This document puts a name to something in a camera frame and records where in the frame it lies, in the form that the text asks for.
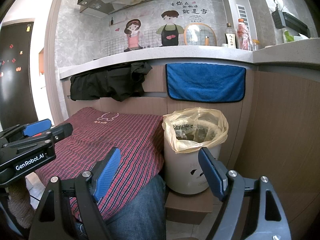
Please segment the white trash bin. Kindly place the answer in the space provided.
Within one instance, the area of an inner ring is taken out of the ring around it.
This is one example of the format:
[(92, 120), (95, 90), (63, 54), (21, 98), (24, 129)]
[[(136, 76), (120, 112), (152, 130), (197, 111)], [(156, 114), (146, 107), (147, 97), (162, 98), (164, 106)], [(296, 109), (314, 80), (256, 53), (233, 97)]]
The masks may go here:
[[(214, 158), (220, 155), (221, 145), (208, 148)], [(198, 161), (198, 151), (175, 153), (164, 139), (166, 183), (180, 194), (198, 194), (208, 188), (207, 180)]]

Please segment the black refrigerator door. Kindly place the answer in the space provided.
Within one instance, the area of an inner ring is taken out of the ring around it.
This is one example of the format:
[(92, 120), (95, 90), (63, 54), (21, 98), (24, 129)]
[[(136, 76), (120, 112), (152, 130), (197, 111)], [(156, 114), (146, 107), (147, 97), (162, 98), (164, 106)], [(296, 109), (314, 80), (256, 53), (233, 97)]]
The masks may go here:
[(7, 129), (38, 120), (30, 83), (33, 22), (1, 27), (1, 126)]

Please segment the brown wooden stool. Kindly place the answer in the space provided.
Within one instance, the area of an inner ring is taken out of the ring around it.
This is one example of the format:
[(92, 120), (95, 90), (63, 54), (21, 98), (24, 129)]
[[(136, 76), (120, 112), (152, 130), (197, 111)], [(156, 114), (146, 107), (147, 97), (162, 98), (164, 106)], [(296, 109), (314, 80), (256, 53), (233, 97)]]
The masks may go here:
[(165, 202), (166, 219), (171, 222), (200, 225), (213, 211), (213, 195), (210, 189), (186, 195), (169, 192)]

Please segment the red plaid cloth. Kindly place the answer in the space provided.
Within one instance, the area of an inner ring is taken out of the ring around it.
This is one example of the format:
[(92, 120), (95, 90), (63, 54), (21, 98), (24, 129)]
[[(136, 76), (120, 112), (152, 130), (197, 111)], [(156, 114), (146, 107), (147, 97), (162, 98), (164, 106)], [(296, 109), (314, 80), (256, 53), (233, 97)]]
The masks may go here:
[(163, 118), (151, 114), (101, 112), (85, 107), (67, 122), (73, 133), (55, 144), (56, 159), (36, 170), (43, 185), (91, 170), (111, 148), (120, 150), (120, 165), (98, 209), (107, 220), (118, 213), (163, 167)]

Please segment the blue jeans leg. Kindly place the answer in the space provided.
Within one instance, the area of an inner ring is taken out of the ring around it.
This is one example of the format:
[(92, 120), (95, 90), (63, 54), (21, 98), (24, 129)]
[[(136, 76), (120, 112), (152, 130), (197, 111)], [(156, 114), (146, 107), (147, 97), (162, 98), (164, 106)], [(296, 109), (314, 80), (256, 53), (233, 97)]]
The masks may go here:
[(158, 174), (105, 221), (112, 239), (166, 239), (165, 182)]

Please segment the black cloth on counter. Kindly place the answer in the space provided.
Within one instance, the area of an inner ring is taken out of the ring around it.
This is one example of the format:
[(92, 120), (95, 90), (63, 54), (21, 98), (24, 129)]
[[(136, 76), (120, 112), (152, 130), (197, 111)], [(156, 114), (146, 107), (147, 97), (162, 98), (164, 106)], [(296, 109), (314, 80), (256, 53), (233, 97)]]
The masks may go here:
[(98, 100), (112, 98), (122, 102), (144, 95), (142, 83), (152, 70), (147, 62), (122, 63), (71, 76), (70, 98)]

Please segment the blue microfiber towel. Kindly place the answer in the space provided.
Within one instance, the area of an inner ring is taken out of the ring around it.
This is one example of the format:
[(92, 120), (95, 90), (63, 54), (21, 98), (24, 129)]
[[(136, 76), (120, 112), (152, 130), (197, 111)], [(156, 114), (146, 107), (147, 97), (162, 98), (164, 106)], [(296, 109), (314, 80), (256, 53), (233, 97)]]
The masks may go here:
[(177, 101), (234, 103), (245, 97), (246, 68), (209, 63), (165, 65), (167, 94)]

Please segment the round wooden framed rack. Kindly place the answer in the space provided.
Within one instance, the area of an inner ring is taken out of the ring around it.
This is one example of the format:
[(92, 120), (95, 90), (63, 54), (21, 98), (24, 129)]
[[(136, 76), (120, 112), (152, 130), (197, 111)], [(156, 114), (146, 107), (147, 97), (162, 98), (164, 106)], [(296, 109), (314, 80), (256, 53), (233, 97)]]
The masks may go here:
[(210, 26), (191, 23), (184, 30), (184, 43), (190, 46), (217, 46), (217, 38)]

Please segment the dark sauce bottle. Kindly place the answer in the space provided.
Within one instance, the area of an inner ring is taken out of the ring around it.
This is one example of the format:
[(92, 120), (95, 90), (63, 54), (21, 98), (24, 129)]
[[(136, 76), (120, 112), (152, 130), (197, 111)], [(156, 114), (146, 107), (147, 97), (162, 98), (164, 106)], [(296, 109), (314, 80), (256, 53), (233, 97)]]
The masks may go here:
[(230, 23), (226, 24), (225, 39), (229, 48), (236, 48), (236, 31)]

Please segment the red filled bottle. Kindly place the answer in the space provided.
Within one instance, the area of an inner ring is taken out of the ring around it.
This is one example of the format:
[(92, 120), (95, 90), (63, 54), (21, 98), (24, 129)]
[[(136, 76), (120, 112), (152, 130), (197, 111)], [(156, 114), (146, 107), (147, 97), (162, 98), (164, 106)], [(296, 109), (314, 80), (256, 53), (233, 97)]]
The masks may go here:
[(245, 25), (245, 22), (242, 18), (238, 19), (238, 28), (236, 33), (238, 37), (238, 48), (242, 50), (250, 51), (251, 37), (249, 34), (249, 29)]

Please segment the girl wall sticker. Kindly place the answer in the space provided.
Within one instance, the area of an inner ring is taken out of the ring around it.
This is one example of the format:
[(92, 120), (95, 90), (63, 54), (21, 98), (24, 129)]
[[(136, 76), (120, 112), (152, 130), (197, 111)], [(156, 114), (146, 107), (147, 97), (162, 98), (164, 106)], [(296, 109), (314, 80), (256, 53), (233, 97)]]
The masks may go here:
[(127, 38), (127, 47), (124, 49), (124, 52), (140, 50), (144, 48), (140, 44), (144, 40), (144, 36), (140, 32), (141, 25), (141, 21), (137, 18), (127, 22), (124, 29), (124, 33)]

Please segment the boy wall sticker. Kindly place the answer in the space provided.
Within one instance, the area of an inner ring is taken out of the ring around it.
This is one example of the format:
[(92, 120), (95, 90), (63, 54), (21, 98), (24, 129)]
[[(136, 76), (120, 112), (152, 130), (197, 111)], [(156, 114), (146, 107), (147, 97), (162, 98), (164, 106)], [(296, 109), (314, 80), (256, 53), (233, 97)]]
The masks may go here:
[(161, 47), (178, 46), (179, 36), (184, 34), (182, 26), (175, 23), (179, 13), (176, 10), (167, 10), (161, 14), (165, 25), (160, 26), (156, 34), (161, 36)]

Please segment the black wall rack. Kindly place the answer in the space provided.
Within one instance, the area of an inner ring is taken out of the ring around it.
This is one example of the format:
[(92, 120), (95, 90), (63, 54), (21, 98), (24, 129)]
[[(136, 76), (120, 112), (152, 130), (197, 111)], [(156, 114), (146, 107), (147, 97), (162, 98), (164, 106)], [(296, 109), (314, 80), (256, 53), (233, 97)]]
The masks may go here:
[(310, 30), (305, 23), (300, 21), (295, 16), (279, 10), (278, 1), (277, 0), (273, 0), (273, 1), (276, 5), (276, 9), (274, 12), (272, 12), (271, 15), (274, 21), (274, 25), (277, 29), (283, 29), (288, 27), (308, 38), (311, 37)]

